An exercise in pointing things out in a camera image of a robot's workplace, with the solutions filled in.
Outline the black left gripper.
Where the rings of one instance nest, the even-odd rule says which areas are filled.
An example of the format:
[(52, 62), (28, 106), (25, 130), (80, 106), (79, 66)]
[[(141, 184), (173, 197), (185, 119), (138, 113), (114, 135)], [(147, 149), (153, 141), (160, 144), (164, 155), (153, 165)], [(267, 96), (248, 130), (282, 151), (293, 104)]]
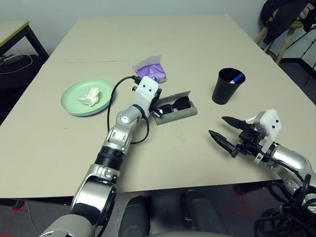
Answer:
[[(150, 103), (150, 109), (152, 109), (154, 107), (154, 104), (158, 101), (158, 99), (160, 98), (160, 94), (162, 92), (162, 89), (159, 88), (157, 90), (157, 92), (155, 93), (151, 103)], [(158, 109), (152, 109), (153, 114), (157, 117), (157, 118), (162, 118), (163, 114), (158, 110)]]

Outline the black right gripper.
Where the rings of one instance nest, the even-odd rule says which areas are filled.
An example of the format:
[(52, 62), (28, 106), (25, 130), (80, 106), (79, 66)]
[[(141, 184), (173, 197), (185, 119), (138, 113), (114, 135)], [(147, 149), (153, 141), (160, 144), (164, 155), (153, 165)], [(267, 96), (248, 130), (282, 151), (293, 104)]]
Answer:
[(259, 142), (267, 135), (265, 129), (261, 128), (257, 131), (254, 125), (233, 117), (224, 116), (222, 119), (230, 126), (242, 130), (239, 135), (239, 143), (234, 146), (220, 133), (209, 130), (208, 132), (214, 141), (231, 154), (233, 158), (239, 153), (257, 157), (260, 153), (259, 149), (262, 148)]

